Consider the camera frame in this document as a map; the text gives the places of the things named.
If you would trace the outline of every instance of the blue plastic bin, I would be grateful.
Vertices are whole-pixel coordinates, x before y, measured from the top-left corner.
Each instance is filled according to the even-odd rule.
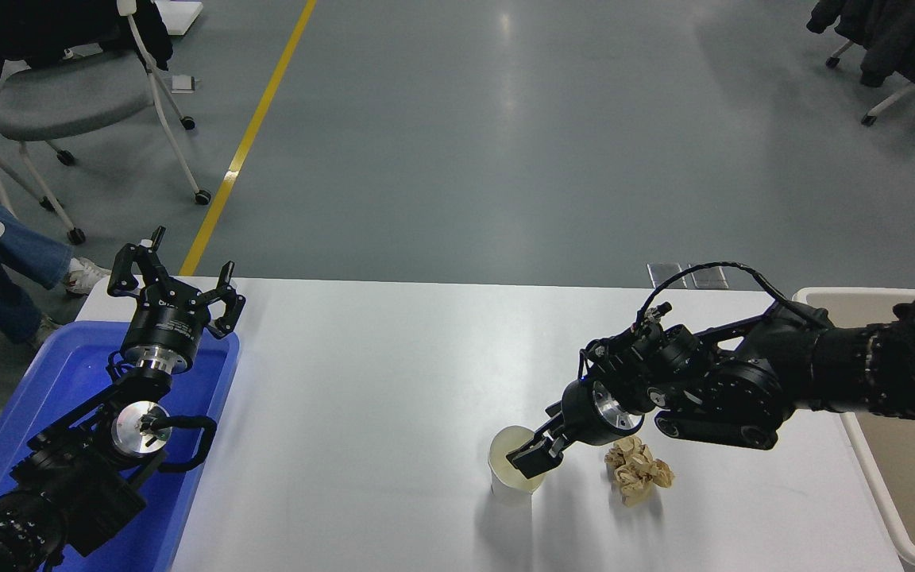
[[[128,327],[116,322],[69,323],[44,344],[0,417],[0,496],[15,486],[10,470],[29,455],[28,439],[112,383],[105,364]],[[175,375],[171,393],[160,402],[173,415],[206,413],[219,421],[238,355],[235,334],[222,340],[205,334],[192,369]],[[188,460],[199,435],[200,431],[175,430],[166,446],[168,460]],[[153,474],[139,491],[148,507],[90,557],[66,549],[59,572],[166,572],[202,471],[201,466],[185,474]]]

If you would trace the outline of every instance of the white paper cup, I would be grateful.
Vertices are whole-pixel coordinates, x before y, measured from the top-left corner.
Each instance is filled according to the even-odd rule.
[[[527,427],[510,426],[498,432],[489,446],[489,470],[493,473],[493,496],[504,501],[524,501],[531,499],[545,474],[524,478],[508,461],[509,452],[529,442],[535,432]]]

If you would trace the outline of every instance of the gray chair seat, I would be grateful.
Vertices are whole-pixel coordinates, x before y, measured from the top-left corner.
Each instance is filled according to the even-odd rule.
[[[14,141],[46,141],[90,133],[152,104],[148,76],[133,52],[105,52],[6,79],[0,133]]]

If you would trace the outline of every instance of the black jacket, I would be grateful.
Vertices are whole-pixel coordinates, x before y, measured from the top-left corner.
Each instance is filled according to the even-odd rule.
[[[822,33],[836,19],[836,33],[867,49],[860,83],[878,87],[895,72],[915,83],[915,0],[820,0],[807,29]]]
[[[137,0],[133,19],[157,67],[168,69],[172,42],[157,7]],[[58,61],[65,48],[95,42],[105,50],[135,46],[115,0],[0,0],[0,71],[3,60],[38,68]]]

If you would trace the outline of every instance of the sneaker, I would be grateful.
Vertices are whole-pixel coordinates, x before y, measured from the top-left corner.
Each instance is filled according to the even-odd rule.
[[[77,269],[67,272],[62,283],[66,286],[66,292],[73,296],[87,296],[94,289],[94,285],[112,275],[112,272],[105,270],[99,265],[91,263],[87,258],[74,258]]]
[[[51,336],[59,328],[62,328],[61,323],[54,321],[47,314],[41,314],[41,323],[37,325],[37,332],[30,336],[30,340],[26,341],[26,345],[29,345],[35,351],[39,350],[44,345],[44,341],[48,340],[48,336]]]

